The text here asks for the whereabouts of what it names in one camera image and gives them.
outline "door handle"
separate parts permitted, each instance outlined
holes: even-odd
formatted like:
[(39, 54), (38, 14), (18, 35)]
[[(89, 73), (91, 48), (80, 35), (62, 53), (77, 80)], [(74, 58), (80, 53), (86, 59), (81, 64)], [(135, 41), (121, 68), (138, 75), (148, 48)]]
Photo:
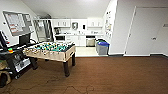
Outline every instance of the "door handle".
[(151, 38), (152, 40), (156, 40), (156, 38)]

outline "ceiling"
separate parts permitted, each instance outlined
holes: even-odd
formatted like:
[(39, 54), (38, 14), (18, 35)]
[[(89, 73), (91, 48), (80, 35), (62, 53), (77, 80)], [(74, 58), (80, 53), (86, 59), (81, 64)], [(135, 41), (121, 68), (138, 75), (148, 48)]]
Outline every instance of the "ceiling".
[(52, 18), (101, 18), (110, 0), (22, 0), (39, 16)]

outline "cabinet door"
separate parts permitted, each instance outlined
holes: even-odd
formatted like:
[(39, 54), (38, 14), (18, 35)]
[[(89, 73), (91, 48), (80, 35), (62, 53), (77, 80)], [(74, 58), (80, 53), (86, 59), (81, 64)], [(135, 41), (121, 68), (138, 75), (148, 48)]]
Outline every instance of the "cabinet door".
[(60, 23), (58, 19), (53, 19), (52, 22), (53, 22), (53, 27), (59, 27)]
[(70, 19), (59, 19), (60, 27), (70, 27)]
[(98, 23), (98, 25), (97, 25), (98, 27), (103, 26), (103, 20), (102, 19), (98, 19), (97, 23)]
[(88, 19), (88, 27), (93, 27), (93, 26), (94, 26), (94, 20)]
[(88, 19), (88, 27), (102, 27), (102, 19)]
[(78, 36), (70, 36), (70, 37), (71, 37), (72, 42), (75, 43), (75, 46), (80, 46)]
[(86, 36), (79, 36), (80, 46), (86, 46)]
[(70, 36), (65, 36), (65, 41), (69, 42), (69, 41), (72, 41), (72, 39)]
[(65, 26), (65, 27), (70, 27), (70, 26), (71, 26), (70, 23), (71, 23), (71, 22), (70, 22), (70, 19), (65, 19), (65, 20), (64, 20), (64, 26)]

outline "microwave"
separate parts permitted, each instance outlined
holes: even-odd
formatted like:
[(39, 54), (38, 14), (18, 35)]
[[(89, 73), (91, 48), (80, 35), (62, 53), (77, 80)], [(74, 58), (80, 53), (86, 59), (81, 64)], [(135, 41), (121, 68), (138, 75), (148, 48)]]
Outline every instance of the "microwave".
[(56, 40), (63, 40), (65, 41), (65, 36), (55, 36)]

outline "refrigerator door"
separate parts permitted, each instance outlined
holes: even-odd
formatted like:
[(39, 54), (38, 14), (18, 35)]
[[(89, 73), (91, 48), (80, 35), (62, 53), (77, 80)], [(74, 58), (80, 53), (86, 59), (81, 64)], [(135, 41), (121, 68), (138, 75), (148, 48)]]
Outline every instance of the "refrigerator door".
[(52, 42), (53, 35), (49, 20), (34, 20), (36, 34), (39, 42)]

